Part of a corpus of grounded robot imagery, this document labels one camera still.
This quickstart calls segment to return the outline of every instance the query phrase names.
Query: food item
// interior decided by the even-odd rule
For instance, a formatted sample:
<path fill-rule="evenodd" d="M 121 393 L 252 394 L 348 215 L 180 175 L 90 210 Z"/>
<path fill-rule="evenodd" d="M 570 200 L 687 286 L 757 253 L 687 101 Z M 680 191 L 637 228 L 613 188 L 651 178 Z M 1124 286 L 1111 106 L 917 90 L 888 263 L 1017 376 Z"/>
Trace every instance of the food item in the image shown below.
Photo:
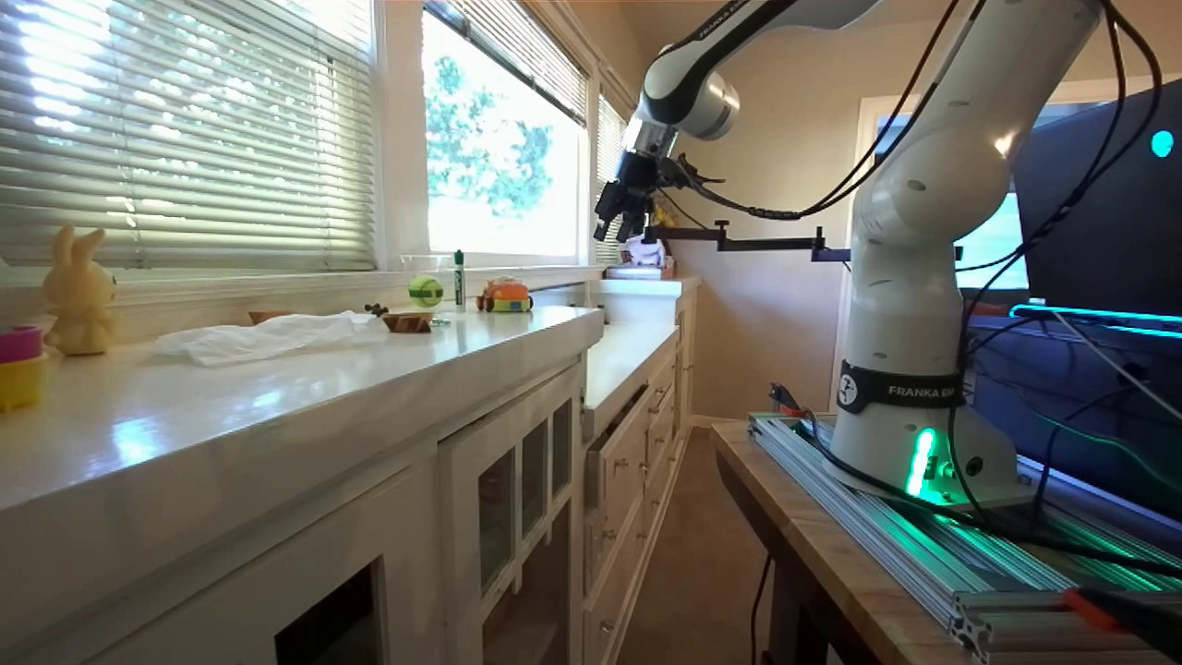
<path fill-rule="evenodd" d="M 527 314 L 533 295 L 527 295 L 527 286 L 522 282 L 489 282 L 475 308 L 492 314 Z"/>
<path fill-rule="evenodd" d="M 416 308 L 435 308 L 443 300 L 443 286 L 435 277 L 409 282 L 409 300 Z"/>
<path fill-rule="evenodd" d="M 392 329 L 392 333 L 433 333 L 433 314 L 430 314 L 430 311 L 383 314 L 380 322 L 383 322 L 383 329 Z"/>
<path fill-rule="evenodd" d="M 252 311 L 249 311 L 252 327 L 263 327 L 263 322 L 286 317 L 286 314 L 293 314 L 293 311 L 268 311 L 268 308 L 252 308 Z"/>

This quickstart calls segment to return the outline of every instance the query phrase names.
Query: window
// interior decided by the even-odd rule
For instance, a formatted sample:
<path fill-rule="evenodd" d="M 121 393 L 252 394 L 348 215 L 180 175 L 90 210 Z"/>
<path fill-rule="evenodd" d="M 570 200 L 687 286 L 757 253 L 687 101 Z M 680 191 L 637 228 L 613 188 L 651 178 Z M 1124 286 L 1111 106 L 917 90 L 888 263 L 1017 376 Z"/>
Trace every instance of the window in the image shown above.
<path fill-rule="evenodd" d="M 603 183 L 618 183 L 618 169 L 619 169 L 619 153 L 623 153 L 623 117 L 619 110 L 598 98 L 598 138 L 595 138 L 595 188 Z"/>
<path fill-rule="evenodd" d="M 374 0 L 0 0 L 0 263 L 374 268 Z"/>
<path fill-rule="evenodd" d="M 424 11 L 422 47 L 433 253 L 581 260 L 589 82 L 516 5 L 446 11 Z"/>

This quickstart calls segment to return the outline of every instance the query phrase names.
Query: floor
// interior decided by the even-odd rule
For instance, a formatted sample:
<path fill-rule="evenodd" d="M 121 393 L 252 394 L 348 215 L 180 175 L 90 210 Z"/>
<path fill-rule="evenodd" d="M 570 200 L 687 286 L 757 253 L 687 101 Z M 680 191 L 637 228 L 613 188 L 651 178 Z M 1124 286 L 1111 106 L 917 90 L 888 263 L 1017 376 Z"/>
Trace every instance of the floor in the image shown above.
<path fill-rule="evenodd" d="M 725 492 L 705 429 L 693 429 L 619 665 L 745 665 L 762 566 L 765 547 Z"/>

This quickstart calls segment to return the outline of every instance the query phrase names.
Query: glass panel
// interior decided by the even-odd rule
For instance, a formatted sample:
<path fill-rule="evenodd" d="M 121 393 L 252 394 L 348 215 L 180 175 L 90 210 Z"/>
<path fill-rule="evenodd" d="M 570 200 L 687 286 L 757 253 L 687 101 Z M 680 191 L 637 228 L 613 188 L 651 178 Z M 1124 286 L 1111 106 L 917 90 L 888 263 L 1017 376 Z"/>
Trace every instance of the glass panel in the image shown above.
<path fill-rule="evenodd" d="M 481 472 L 481 591 L 515 557 L 515 450 Z"/>
<path fill-rule="evenodd" d="M 545 423 L 526 438 L 522 454 L 522 535 L 545 513 Z"/>
<path fill-rule="evenodd" d="M 550 463 L 553 463 L 553 468 L 550 468 L 553 494 L 570 484 L 574 440 L 575 440 L 575 431 L 574 431 L 574 403 L 563 403 L 553 412 L 553 440 L 550 440 L 553 442 L 553 454 L 550 454 Z"/>
<path fill-rule="evenodd" d="M 563 509 L 553 541 L 543 541 L 522 566 L 522 587 L 489 614 L 483 665 L 570 663 L 570 572 L 570 509 Z"/>

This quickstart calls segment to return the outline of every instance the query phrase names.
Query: white cabinet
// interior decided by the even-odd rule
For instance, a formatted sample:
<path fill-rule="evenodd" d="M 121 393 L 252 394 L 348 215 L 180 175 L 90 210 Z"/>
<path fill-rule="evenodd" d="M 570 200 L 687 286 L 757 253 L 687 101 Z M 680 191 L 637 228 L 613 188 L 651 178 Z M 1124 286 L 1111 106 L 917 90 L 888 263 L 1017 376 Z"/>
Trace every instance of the white cabinet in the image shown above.
<path fill-rule="evenodd" d="M 582 369 L 441 442 L 446 663 L 543 665 L 575 652 L 575 440 Z"/>
<path fill-rule="evenodd" d="M 406 465 L 91 663 L 433 665 L 433 492 L 433 465 Z"/>
<path fill-rule="evenodd" d="M 582 665 L 608 665 L 627 635 L 680 457 L 680 338 L 641 364 L 637 394 L 590 440 L 582 465 Z"/>

